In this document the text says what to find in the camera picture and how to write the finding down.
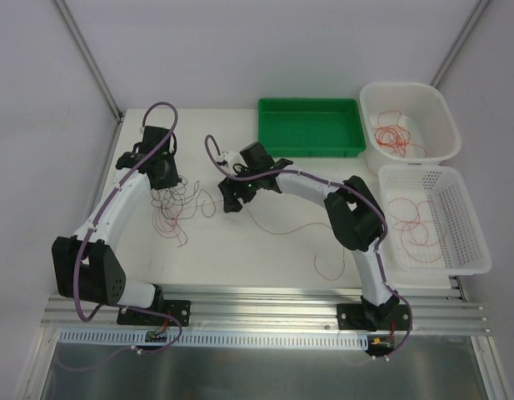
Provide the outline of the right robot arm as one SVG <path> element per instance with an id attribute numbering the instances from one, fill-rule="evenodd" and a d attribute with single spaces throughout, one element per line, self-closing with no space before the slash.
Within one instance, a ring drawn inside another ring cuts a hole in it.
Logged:
<path id="1" fill-rule="evenodd" d="M 260 189 L 293 195 L 324 208 L 334 237 L 352 253 L 361 279 L 360 310 L 347 312 L 346 320 L 369 332 L 392 321 L 400 297 L 389 286 L 380 254 L 387 222 L 360 177 L 342 182 L 318 177 L 304 172 L 291 160 L 274 160 L 259 142 L 240 152 L 219 151 L 209 157 L 225 175 L 218 184 L 225 213 L 239 212 Z"/>

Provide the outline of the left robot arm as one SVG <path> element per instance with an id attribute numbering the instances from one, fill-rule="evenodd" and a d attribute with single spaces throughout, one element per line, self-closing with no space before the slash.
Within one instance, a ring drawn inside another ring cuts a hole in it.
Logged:
<path id="1" fill-rule="evenodd" d="M 142 141 L 117 160 L 112 184 L 87 221 L 71 237 L 56 238 L 52 260 L 61 296 L 76 302 L 135 307 L 147 324 L 163 319 L 160 287 L 127 278 L 115 247 L 141 199 L 152 190 L 173 188 L 180 182 L 176 147 L 171 130 L 144 127 Z"/>

